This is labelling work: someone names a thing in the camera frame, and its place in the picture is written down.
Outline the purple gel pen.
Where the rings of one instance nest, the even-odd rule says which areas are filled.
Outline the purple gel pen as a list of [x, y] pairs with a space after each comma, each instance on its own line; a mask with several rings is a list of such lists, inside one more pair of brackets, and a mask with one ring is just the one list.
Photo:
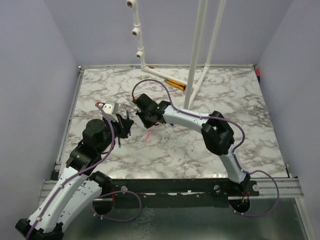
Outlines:
[[[130, 124], [131, 124], [131, 119], [130, 119], [129, 110], [126, 110], [126, 120], [127, 120], [128, 122], [130, 122]], [[129, 126], [129, 130], [128, 130], [128, 136], [129, 136], [129, 137], [132, 135], [132, 133], [131, 133], [131, 127], [132, 127], [132, 124]]]

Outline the red pen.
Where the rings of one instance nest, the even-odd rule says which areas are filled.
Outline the red pen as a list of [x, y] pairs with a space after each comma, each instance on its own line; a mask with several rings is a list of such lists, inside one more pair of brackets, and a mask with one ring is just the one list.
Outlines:
[[152, 134], [152, 132], [149, 131], [148, 134], [146, 135], [146, 137], [145, 137], [145, 141], [146, 141], [146, 142], [149, 140], [151, 134]]

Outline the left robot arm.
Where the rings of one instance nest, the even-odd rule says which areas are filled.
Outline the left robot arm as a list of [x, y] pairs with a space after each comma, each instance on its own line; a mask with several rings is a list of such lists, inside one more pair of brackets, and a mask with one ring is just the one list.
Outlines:
[[106, 197], [110, 178], [93, 172], [102, 153], [116, 138], [125, 139], [134, 121], [116, 114], [116, 119], [90, 120], [82, 140], [70, 153], [57, 183], [40, 207], [29, 217], [20, 219], [15, 228], [27, 240], [61, 240], [72, 221], [96, 197]]

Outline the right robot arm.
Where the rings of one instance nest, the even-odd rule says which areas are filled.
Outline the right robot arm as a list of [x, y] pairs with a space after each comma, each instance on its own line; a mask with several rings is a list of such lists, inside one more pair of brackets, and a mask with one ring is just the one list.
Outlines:
[[173, 124], [200, 133], [209, 152], [222, 161], [230, 181], [230, 191], [236, 196], [247, 191], [250, 176], [234, 157], [234, 131], [229, 125], [231, 122], [220, 112], [201, 115], [198, 112], [177, 108], [169, 101], [156, 103], [144, 93], [137, 98], [133, 97], [132, 102], [138, 107], [136, 115], [146, 129], [157, 124]]

